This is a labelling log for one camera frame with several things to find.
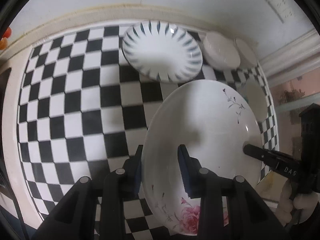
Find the black and white checkered surface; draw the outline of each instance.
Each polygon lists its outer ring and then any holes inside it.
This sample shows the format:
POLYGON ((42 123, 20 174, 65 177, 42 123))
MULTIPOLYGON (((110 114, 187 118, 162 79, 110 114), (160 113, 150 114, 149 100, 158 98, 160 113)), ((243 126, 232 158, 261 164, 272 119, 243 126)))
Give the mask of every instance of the black and white checkered surface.
MULTIPOLYGON (((119 46, 130 25, 100 26, 67 33, 35 47, 21 82, 17 136, 27 187, 42 218, 82 176, 99 182, 122 167, 144 143, 163 100, 182 84, 149 80, 125 60, 119 46)), ((189 32, 197 41, 201 34, 189 32)), ((268 118, 259 123, 264 148, 277 149, 275 111, 260 67, 217 71, 204 60, 195 79, 234 89, 247 79, 261 85, 268 118)), ((261 170, 261 178, 268 167, 261 170)), ((165 239, 168 229, 151 213, 143 191, 124 202, 128 239, 165 239)), ((99 234, 97 205, 95 234, 99 234)))

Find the oval plate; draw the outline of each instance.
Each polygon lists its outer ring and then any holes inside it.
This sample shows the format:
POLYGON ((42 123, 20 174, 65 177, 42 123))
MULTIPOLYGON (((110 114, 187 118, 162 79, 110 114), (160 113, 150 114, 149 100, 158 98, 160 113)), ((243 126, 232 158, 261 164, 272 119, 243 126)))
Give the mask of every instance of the oval plate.
POLYGON ((141 74, 162 82, 186 82, 198 75, 202 53, 183 28, 160 21, 146 21, 125 32, 122 51, 141 74))
POLYGON ((260 130, 246 101, 231 87, 197 80, 175 90, 154 115, 142 150, 142 185, 154 216, 178 233, 197 233, 200 199, 185 193, 180 144, 218 176, 242 175, 256 186, 261 161, 243 153, 245 142, 261 147, 260 130))

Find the silver screw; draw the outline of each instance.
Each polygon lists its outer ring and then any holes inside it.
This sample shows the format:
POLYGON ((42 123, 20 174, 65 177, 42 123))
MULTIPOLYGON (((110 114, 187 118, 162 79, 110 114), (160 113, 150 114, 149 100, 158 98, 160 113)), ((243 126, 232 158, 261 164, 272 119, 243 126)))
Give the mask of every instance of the silver screw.
POLYGON ((243 183, 244 182, 244 177, 242 176, 236 176, 236 181, 243 183))
POLYGON ((125 169, 123 169, 123 168, 119 168, 116 170, 116 174, 118 174, 118 175, 122 175, 124 173, 125 173, 125 169))
POLYGON ((200 169, 199 169, 199 172, 200 172, 201 174, 207 174, 207 173, 209 172, 209 170, 206 169, 206 168, 200 168, 200 169))
POLYGON ((80 183, 85 184, 85 183, 87 183, 88 181, 89 181, 89 178, 88 178, 87 176, 83 176, 83 177, 80 178, 80 183))

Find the hand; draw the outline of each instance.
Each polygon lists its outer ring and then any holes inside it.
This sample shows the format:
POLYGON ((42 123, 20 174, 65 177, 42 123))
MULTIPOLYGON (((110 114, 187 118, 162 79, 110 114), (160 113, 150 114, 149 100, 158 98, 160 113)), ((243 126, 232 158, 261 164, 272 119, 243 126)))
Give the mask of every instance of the hand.
POLYGON ((302 223, 312 215, 318 203, 318 195, 315 192, 310 194, 298 194, 293 201, 289 199, 291 192, 292 188, 289 180, 287 180, 282 188, 280 201, 275 214, 283 226, 291 221, 292 216, 290 212, 293 207, 302 209, 300 217, 300 223, 302 223))

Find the white wall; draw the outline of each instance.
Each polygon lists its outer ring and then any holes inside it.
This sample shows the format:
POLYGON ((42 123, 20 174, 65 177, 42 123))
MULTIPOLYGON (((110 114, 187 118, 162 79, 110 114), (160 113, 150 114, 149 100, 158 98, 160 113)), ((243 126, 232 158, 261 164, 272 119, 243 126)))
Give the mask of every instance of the white wall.
POLYGON ((214 23, 253 41, 259 58, 312 29, 295 4, 292 5, 295 19, 282 24, 265 0, 30 0, 11 24, 10 42, 63 14, 115 4, 163 6, 214 23))

